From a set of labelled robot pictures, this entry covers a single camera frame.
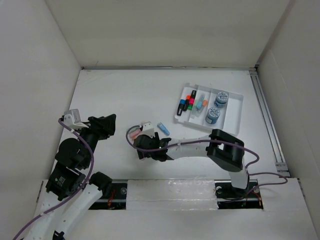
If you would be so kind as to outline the blue correction tape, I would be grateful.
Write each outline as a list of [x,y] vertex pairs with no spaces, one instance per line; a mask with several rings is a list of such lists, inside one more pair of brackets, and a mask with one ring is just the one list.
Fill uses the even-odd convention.
[[169,130],[168,130],[161,122],[159,122],[159,123],[157,124],[157,127],[158,127],[166,136],[169,136],[169,135],[170,135]]

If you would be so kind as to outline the blue cap black highlighter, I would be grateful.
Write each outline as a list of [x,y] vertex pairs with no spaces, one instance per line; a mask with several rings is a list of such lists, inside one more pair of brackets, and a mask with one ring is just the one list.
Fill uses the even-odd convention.
[[181,116],[182,112],[184,111],[184,107],[185,107],[185,100],[184,99],[180,99],[179,104],[178,104],[178,108],[177,108],[177,116]]

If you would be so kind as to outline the orange cap black highlighter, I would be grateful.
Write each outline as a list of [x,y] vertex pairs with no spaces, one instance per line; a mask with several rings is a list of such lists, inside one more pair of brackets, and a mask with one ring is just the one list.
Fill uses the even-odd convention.
[[190,95],[187,95],[185,98],[185,105],[188,106],[189,105],[189,101],[190,101]]

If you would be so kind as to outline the pink cap black highlighter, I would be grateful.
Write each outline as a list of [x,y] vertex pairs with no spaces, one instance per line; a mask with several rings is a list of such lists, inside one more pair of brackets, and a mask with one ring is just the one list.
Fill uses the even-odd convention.
[[197,94],[197,91],[196,90],[192,90],[192,92],[190,94],[190,98],[189,98],[189,105],[190,106],[194,105],[196,94]]

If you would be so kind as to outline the green cap pastel highlighter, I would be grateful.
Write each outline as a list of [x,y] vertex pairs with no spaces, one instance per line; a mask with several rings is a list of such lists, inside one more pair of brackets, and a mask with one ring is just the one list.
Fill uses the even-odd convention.
[[199,102],[198,99],[195,99],[195,100],[194,100],[194,103],[193,103],[193,106],[192,106],[192,110],[191,110],[191,114],[190,114],[190,118],[191,118],[191,119],[194,119],[194,118],[196,117],[196,115],[197,115],[197,111],[198,111],[197,105],[198,105],[198,102]]

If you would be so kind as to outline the peach cap pastel highlighter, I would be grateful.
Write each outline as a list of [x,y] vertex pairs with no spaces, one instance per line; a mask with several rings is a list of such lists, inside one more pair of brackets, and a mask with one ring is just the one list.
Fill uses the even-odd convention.
[[203,110],[206,108],[207,105],[208,105],[208,101],[203,100],[200,108],[197,110],[197,114],[196,114],[197,117],[199,117],[202,114]]

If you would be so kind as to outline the blue cap pastel highlighter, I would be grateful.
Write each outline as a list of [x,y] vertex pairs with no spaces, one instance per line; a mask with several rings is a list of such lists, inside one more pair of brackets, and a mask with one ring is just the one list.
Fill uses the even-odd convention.
[[196,105],[196,109],[197,109],[197,110],[200,110],[200,109],[201,109],[204,99],[205,99],[205,94],[202,93],[202,94],[200,95],[200,97],[199,97],[199,99],[198,99],[198,102],[197,102],[197,105]]

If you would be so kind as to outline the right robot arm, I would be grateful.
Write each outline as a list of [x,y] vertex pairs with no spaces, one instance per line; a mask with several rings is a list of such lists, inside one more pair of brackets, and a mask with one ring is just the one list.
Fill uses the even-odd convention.
[[159,138],[142,134],[133,141],[140,159],[152,158],[165,162],[189,157],[211,159],[227,171],[231,180],[231,191],[237,197],[249,192],[249,176],[244,167],[245,144],[242,140],[220,130],[194,139]]

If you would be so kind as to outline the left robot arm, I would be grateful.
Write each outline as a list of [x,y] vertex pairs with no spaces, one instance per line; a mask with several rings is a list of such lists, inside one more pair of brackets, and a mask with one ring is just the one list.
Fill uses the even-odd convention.
[[75,137],[60,143],[40,213],[22,227],[15,240],[25,230],[26,240],[64,240],[96,200],[111,194],[112,179],[99,171],[93,173],[94,151],[98,141],[114,135],[116,115],[91,116],[82,122],[79,111],[72,109],[58,123]]

